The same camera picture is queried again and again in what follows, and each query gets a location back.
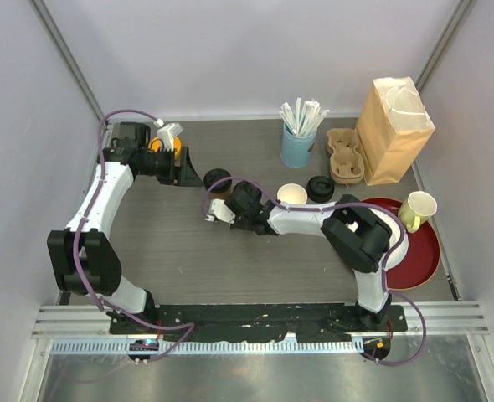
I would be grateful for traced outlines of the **black coffee cup lid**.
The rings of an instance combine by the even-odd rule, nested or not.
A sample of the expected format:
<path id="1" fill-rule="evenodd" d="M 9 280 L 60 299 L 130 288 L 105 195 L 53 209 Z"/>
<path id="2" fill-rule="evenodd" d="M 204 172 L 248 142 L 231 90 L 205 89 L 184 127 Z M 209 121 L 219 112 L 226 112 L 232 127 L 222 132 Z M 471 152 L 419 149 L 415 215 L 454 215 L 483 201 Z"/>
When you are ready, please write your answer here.
<path id="1" fill-rule="evenodd" d="M 212 193 L 226 193 L 230 190 L 232 182 L 230 180 L 224 181 L 224 179 L 230 176 L 230 172 L 226 169 L 214 168 L 204 175 L 203 185 L 206 189 L 211 188 Z"/>

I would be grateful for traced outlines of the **stack of paper cups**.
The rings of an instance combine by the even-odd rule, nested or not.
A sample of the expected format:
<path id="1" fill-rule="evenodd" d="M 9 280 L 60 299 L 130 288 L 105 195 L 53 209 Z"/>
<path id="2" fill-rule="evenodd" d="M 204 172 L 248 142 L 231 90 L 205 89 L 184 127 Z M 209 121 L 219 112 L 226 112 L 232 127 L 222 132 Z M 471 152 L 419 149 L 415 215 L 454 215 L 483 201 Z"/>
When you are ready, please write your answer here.
<path id="1" fill-rule="evenodd" d="M 282 203 L 304 205 L 307 203 L 308 195 L 301 185 L 286 183 L 278 189 L 277 199 Z"/>

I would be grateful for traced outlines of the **black lid stack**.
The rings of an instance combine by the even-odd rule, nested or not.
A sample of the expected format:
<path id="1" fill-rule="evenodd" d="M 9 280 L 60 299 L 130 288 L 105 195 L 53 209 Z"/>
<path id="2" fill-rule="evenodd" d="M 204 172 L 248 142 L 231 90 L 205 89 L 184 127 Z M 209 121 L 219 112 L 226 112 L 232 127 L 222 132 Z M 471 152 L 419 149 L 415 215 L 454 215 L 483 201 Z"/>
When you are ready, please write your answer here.
<path id="1" fill-rule="evenodd" d="M 314 203 L 324 204 L 332 199 L 335 183 L 327 176 L 317 175 L 309 179 L 306 185 L 307 197 Z"/>

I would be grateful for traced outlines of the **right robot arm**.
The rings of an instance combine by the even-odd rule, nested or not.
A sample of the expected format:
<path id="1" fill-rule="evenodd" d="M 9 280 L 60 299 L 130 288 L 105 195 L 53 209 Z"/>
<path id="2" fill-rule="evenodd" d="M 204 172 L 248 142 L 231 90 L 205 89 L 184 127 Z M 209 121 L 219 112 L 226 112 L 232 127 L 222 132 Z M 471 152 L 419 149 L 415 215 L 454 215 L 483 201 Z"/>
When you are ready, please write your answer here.
<path id="1" fill-rule="evenodd" d="M 345 194 L 334 203 L 290 204 L 274 199 L 260 202 L 252 183 L 237 184 L 224 205 L 230 226 L 258 235 L 314 235 L 325 238 L 357 282 L 357 319 L 374 331 L 388 321 L 388 271 L 408 253 L 407 230 L 398 217 Z"/>

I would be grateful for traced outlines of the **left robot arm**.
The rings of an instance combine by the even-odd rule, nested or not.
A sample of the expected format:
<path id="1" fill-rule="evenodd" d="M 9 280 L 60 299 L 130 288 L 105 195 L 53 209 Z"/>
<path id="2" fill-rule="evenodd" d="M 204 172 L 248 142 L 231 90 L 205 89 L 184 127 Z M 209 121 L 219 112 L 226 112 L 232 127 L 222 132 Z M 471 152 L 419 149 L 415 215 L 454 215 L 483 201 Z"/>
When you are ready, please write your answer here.
<path id="1" fill-rule="evenodd" d="M 157 324 L 152 294 L 133 285 L 122 274 L 121 261 L 109 235 L 121 201 L 139 176 L 154 177 L 160 184 L 200 187 L 197 175 L 178 136 L 177 123 L 155 121 L 157 134 L 151 137 L 144 126 L 134 139 L 115 138 L 97 158 L 95 177 L 80 209 L 62 230 L 53 230 L 47 248 L 54 277 L 61 291 L 89 296 L 99 308 L 105 306 L 128 317 L 140 334 Z"/>

